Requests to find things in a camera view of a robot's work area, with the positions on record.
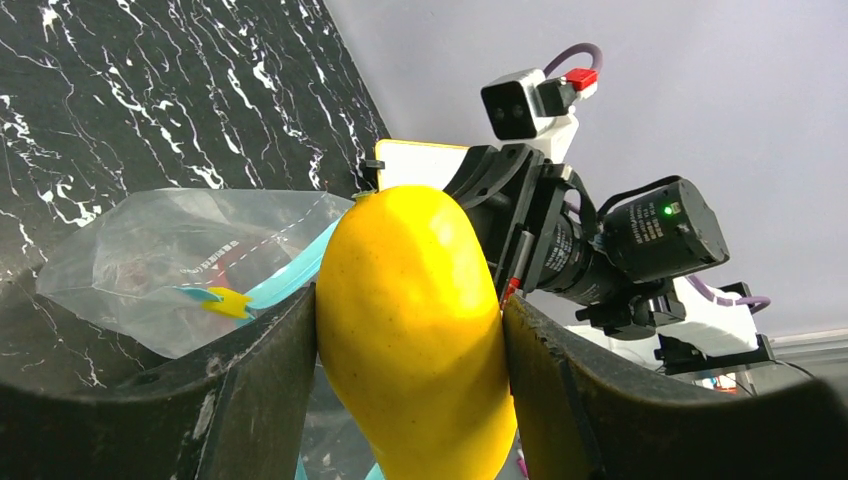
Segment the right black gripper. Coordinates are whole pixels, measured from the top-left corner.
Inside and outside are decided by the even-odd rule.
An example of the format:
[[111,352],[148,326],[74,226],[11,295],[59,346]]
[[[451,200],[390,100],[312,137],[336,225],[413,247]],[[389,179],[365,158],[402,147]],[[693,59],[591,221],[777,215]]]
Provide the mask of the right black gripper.
[[598,217],[579,175],[537,165],[535,148],[471,147],[444,191],[468,216],[501,300],[542,290],[591,307],[633,290],[600,249]]

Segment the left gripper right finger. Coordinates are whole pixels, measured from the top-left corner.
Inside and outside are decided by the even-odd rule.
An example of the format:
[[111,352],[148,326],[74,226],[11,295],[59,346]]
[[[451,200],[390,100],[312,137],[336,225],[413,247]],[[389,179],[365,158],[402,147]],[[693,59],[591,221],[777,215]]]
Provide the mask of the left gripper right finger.
[[533,479],[843,479],[847,409],[824,381],[759,396],[638,366],[519,297],[503,313]]

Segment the yellow mango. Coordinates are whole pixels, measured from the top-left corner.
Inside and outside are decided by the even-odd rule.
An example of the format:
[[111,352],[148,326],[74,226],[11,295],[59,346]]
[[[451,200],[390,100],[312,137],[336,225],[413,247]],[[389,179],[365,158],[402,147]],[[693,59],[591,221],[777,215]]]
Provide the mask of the yellow mango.
[[359,197],[316,285],[325,374],[388,479],[492,479],[511,450],[501,306],[466,213],[441,190]]

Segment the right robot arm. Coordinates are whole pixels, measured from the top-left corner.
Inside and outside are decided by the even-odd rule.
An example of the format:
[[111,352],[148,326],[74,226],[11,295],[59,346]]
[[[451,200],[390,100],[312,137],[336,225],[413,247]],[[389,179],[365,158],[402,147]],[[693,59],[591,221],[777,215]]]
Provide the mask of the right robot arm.
[[595,206],[576,171],[526,144],[468,150],[446,192],[468,215],[501,300],[544,291],[577,305],[572,332],[669,376],[771,364],[754,323],[767,300],[699,273],[730,258],[697,187],[668,176]]

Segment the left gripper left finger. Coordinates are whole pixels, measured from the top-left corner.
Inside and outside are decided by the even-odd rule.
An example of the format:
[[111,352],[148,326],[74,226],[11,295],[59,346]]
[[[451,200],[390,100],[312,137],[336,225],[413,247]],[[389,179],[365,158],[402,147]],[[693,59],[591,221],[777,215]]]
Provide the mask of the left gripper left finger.
[[292,479],[316,363],[315,289],[110,389],[1,387],[5,479]]

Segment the clear zip top bag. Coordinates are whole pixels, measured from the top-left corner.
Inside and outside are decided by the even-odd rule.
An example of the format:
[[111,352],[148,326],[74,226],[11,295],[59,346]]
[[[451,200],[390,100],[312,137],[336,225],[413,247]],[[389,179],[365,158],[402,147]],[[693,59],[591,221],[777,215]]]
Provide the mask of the clear zip top bag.
[[[37,293],[101,333],[186,356],[311,286],[348,199],[320,191],[166,188],[135,193],[72,234]],[[110,389],[138,374],[119,379]],[[381,475],[318,361],[292,479]]]

